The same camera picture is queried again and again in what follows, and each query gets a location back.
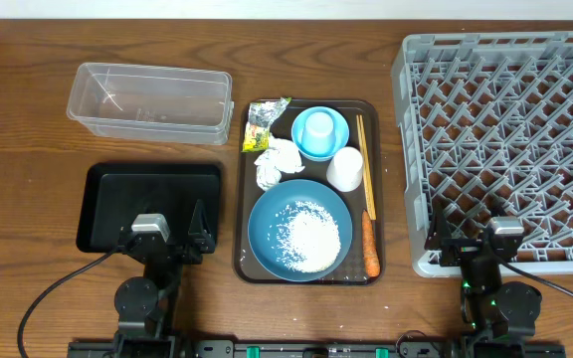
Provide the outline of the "dark blue plate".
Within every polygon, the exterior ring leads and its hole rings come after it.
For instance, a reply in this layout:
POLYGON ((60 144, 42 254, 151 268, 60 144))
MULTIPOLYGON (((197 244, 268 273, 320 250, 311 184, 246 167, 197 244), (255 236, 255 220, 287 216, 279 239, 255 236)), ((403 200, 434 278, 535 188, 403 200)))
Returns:
POLYGON ((337 269, 347 257, 353 239, 353 223, 349 210, 329 187, 306 179, 293 179, 278 184, 265 192, 254 205, 249 220, 247 234, 251 251, 260 265, 272 275, 291 282, 308 282, 321 279, 337 269), (317 273, 303 273, 288 270, 277 262, 278 251, 276 229, 278 220, 275 214, 287 204, 295 201, 311 201, 324 207, 336 221, 339 229, 341 249, 336 261, 327 269, 317 273))

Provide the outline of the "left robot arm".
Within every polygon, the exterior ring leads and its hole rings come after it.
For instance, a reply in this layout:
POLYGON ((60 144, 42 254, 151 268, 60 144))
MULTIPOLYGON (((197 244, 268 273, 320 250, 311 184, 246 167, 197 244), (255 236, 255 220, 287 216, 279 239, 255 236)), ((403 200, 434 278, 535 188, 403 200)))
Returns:
POLYGON ((187 232, 171 233, 164 215, 139 214, 119 236, 119 251, 144 265, 141 276, 124 281, 116 290, 118 329, 111 357, 189 357, 192 345, 172 332, 174 301, 182 268, 199 265, 215 251, 207 211, 197 200, 187 232))

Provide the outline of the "white pink cup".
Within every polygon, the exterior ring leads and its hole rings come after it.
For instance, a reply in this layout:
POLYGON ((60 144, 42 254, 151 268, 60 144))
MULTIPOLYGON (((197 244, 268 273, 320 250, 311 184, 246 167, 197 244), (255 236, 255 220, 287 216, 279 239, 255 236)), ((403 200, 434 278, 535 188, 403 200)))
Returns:
POLYGON ((339 149, 327 167, 328 183, 340 192, 350 192, 359 187, 363 177, 363 157, 353 147, 339 149))

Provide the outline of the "orange carrot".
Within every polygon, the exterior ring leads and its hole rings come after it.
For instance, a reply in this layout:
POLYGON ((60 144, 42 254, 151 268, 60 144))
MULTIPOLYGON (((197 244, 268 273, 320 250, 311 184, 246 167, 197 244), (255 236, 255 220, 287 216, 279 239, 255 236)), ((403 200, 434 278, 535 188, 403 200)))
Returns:
POLYGON ((362 212, 361 224, 364 269, 369 277, 376 277, 380 274, 381 267, 375 245, 372 222, 367 211, 362 212))

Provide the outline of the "white tissue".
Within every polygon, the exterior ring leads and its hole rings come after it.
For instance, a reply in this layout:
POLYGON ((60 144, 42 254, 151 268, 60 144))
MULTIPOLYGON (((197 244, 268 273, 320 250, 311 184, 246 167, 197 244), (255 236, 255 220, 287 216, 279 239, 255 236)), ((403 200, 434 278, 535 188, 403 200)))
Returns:
POLYGON ((278 185, 283 174, 299 173, 305 168, 295 143, 273 136, 269 139, 269 147, 255 160, 254 164, 256 165, 256 183, 263 191, 268 191, 278 185))

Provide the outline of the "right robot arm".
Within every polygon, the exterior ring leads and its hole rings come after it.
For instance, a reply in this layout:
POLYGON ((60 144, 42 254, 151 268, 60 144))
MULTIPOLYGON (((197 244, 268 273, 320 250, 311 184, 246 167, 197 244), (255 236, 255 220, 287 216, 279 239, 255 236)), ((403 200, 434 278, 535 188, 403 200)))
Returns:
POLYGON ((524 357, 524 340, 535 334, 540 291, 523 282, 504 282, 500 267, 517 254, 524 235, 520 221, 495 209, 473 238, 456 237, 439 202, 426 250, 441 252, 439 265, 461 270, 461 312, 473 331, 444 345, 444 357, 524 357))

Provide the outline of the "white rice pile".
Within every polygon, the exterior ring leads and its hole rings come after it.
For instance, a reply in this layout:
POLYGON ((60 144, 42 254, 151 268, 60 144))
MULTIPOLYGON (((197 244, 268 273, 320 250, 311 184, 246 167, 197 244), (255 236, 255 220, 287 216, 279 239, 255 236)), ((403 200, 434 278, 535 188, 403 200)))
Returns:
POLYGON ((322 206, 295 201, 275 214, 277 262, 288 270, 317 273, 328 269, 341 249, 336 221, 322 206))

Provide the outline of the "green foil snack wrapper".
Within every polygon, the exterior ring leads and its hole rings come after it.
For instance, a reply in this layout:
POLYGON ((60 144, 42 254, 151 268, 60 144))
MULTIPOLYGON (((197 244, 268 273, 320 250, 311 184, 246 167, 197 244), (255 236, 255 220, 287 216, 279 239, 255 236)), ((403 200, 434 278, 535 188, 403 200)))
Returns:
POLYGON ((264 151, 269 147, 271 126, 284 113, 290 97, 252 102, 245 126, 243 152, 264 151))

